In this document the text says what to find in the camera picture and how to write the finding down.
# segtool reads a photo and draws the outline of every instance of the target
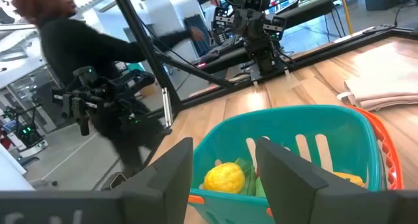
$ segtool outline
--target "wooden countertop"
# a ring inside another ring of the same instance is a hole
[[[179,113],[154,159],[184,137],[193,137],[196,147],[217,124],[232,116],[278,106],[342,103],[336,95],[345,92],[344,80],[377,72],[418,68],[418,41],[388,38],[316,63],[259,86],[243,89]],[[384,108],[378,115],[398,150],[406,189],[418,189],[418,105]],[[205,223],[189,207],[185,223]]]

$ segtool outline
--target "teal basket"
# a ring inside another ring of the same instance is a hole
[[[317,145],[317,136],[321,135],[326,137],[333,171],[360,176],[370,191],[381,190],[379,148],[366,118],[341,106],[292,106],[242,114],[213,128],[194,153],[190,192],[194,199],[189,199],[190,205],[211,224],[274,223],[267,214],[265,198],[205,191],[199,186],[206,173],[215,167],[216,160],[251,161],[247,139],[267,136],[300,156],[296,138],[301,135],[306,139],[311,161],[317,166],[322,165]]]

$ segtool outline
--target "person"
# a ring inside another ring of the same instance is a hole
[[[214,32],[212,31],[212,22],[215,18],[215,9],[220,6],[219,0],[210,0],[209,7],[204,11],[205,25],[212,38],[214,38]]]
[[[114,79],[120,77],[115,61],[145,61],[138,43],[115,39],[99,33],[82,21],[70,19],[76,14],[74,0],[12,0],[12,4],[20,16],[37,26],[43,54],[64,86],[72,84],[72,72],[81,67],[92,66],[99,76]],[[200,30],[191,28],[163,35],[154,40],[154,44],[165,52],[183,40],[203,38]],[[140,101],[136,102],[136,106],[142,112],[150,111]],[[162,140],[157,136],[163,130],[159,120],[125,127],[123,120],[126,119],[120,119],[117,112],[106,117],[90,114],[89,118],[97,132],[111,141],[127,176],[142,169],[138,147],[145,145],[152,149]]]

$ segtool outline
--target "lemon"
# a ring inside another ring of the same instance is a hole
[[[214,167],[204,177],[203,187],[209,191],[238,193],[246,182],[244,172],[235,163],[224,163]]]

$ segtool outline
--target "floor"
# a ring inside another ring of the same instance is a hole
[[[350,0],[348,3],[353,29],[355,31],[359,31],[372,25],[393,24],[394,16],[397,12],[397,8],[379,12],[366,11],[364,0]],[[340,11],[342,23],[347,32],[344,12],[341,7],[339,7],[338,10]],[[416,11],[417,8],[415,7],[404,8],[398,18],[400,25],[411,25],[414,22],[417,22],[418,13]],[[333,22],[331,22],[332,16],[330,14],[327,16],[327,21],[330,31],[330,40],[336,40],[339,35]],[[282,40],[286,52],[306,51],[327,42],[327,29],[325,27],[324,18],[317,18],[306,22],[305,24],[288,29]],[[176,70],[173,71],[173,80],[174,79],[176,79],[175,86],[177,86],[178,93],[182,99],[187,98],[190,94],[198,90],[208,87],[207,81],[195,76],[185,77],[184,73],[179,74]],[[320,83],[313,81],[313,84],[318,85],[318,88],[320,88]],[[285,104],[287,101],[290,101],[288,98],[294,96],[294,94],[290,94],[289,97],[273,99],[248,108],[245,105],[249,99],[241,98],[239,95],[247,94],[252,91],[254,91],[254,89],[249,88],[239,93],[233,93],[226,98],[219,99],[214,104],[216,107],[224,108],[224,116],[225,118],[228,118],[248,110],[257,110],[260,107],[265,107],[264,104],[267,106],[277,106],[279,103]],[[162,107],[163,103],[160,92],[161,90],[157,88],[156,94],[149,98],[145,98],[144,102],[152,109]],[[192,127],[189,125],[182,129],[182,135],[187,135],[193,133],[196,129],[204,128],[203,131],[199,130],[195,135],[195,143],[200,141],[215,124],[223,119],[223,117],[207,119],[207,117],[211,115],[209,112],[212,107],[213,106],[205,104],[199,108],[192,109],[191,111],[195,112],[196,120],[194,120],[191,125],[195,126]],[[187,117],[180,114],[176,123],[184,121],[187,121]],[[46,139],[51,146],[38,154],[41,158],[40,161],[37,161],[28,167],[26,177],[29,181],[45,177],[47,180],[57,180],[59,182],[59,186],[54,189],[90,190],[97,189],[103,179],[106,179],[106,174],[108,174],[109,171],[120,169],[117,155],[114,153],[109,142],[95,135],[94,132],[88,137],[82,137],[79,134],[78,127],[73,125],[48,135]],[[171,136],[167,138],[167,142],[174,143],[174,141],[175,140],[172,139]],[[407,182],[406,179],[406,184],[413,184],[413,182],[416,182],[416,180],[413,180],[412,178],[410,180],[412,182]]]
[[[290,78],[282,76],[258,88],[243,89],[184,110],[176,118],[172,126],[173,133],[164,139],[154,160],[185,137],[192,137],[196,147],[214,126],[239,114],[278,106],[343,105],[336,95],[346,91],[344,80],[416,68],[417,47],[416,40],[396,37],[381,40],[292,72]],[[402,162],[405,189],[418,189],[418,106],[392,106],[374,113],[380,117],[396,146]],[[206,222],[189,206],[185,223]]]

